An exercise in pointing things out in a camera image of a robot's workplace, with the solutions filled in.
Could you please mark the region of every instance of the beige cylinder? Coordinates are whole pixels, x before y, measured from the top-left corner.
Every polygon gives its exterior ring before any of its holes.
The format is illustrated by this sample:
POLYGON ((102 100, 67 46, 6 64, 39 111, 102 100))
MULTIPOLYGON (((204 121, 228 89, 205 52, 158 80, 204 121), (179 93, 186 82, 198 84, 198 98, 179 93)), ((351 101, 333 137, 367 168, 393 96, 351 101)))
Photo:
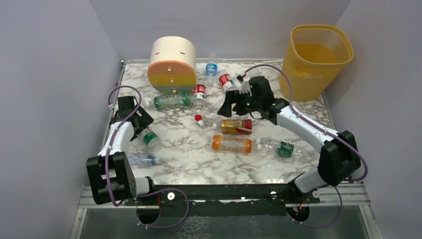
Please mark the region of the beige cylinder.
POLYGON ((152 45, 149 82, 165 94, 189 92, 197 83, 196 59, 195 47, 187 39, 161 37, 152 45))

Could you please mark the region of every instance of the glass panel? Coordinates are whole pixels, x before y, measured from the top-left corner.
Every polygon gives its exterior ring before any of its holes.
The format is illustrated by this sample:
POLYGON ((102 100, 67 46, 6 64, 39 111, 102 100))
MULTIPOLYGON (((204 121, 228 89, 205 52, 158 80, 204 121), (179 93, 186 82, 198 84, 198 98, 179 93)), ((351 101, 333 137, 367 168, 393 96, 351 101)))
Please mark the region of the glass panel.
MULTIPOLYGON (((308 224, 326 224, 338 214, 339 207, 313 207, 308 224)), ((154 225, 175 223, 179 218, 159 218, 154 225)), ((143 239, 245 239, 245 238, 307 238, 365 239, 369 238, 358 206, 345 206, 335 226, 310 229, 292 223, 288 217, 189 217, 172 229, 147 229, 137 226, 135 209, 88 209, 81 238, 143 239)))

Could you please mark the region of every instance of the red label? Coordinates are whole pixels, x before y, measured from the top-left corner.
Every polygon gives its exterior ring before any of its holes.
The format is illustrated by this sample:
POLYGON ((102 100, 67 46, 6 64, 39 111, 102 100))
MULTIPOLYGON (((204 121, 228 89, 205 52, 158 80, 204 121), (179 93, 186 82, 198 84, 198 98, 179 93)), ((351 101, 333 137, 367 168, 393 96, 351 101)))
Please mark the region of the red label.
POLYGON ((196 85, 194 87, 194 94, 196 93, 204 93, 205 94, 205 86, 204 85, 196 85))
POLYGON ((220 81, 221 85, 224 86, 225 83, 230 81, 230 76, 228 74, 224 74, 224 75, 220 76, 219 81, 220 81))

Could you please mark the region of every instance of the robotic arm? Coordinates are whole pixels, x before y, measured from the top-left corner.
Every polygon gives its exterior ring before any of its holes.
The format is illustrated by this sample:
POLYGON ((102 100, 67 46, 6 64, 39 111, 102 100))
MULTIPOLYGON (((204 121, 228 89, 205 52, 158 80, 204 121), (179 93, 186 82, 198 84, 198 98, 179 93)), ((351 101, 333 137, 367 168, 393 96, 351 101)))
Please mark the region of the robotic arm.
POLYGON ((126 96, 117 98, 118 110, 109 122, 110 133, 107 141, 97 156, 87 160, 87 171, 90 180, 93 198, 96 204, 111 202, 107 183, 104 180, 106 174, 105 157, 109 148, 108 168, 114 169, 115 177, 110 177, 111 188, 115 200, 135 198, 137 195, 145 194, 153 187, 150 178, 135 179, 126 157, 125 151, 129 142, 134 140, 154 119, 142 108, 139 107, 136 114, 123 123, 120 129, 117 126, 125 119, 138 105, 135 97, 126 96))
POLYGON ((342 142, 327 134, 330 132, 338 135, 339 138, 357 149, 352 133, 348 131, 339 133, 334 129, 327 128, 293 107, 295 111, 299 112, 299 116, 296 115, 288 101, 274 98, 271 86, 263 76, 250 79, 249 84, 251 94, 241 94, 238 90, 227 91, 224 103, 217 113, 224 117, 231 117, 232 111, 239 116, 257 111, 263 119, 291 130, 320 153, 317 168, 299 175, 289 183, 290 189, 296 195, 304 195, 327 184, 336 186, 360 167, 359 157, 342 142), (323 128, 325 132, 316 130, 307 121, 323 128))

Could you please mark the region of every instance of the orange label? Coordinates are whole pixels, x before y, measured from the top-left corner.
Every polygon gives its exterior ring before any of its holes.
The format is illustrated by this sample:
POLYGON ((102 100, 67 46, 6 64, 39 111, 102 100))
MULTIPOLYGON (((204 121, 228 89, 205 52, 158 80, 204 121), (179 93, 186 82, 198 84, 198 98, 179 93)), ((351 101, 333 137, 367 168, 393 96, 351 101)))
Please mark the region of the orange label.
POLYGON ((214 138, 212 139, 212 148, 221 151, 250 153, 252 150, 252 141, 248 138, 232 138, 214 135, 214 138))

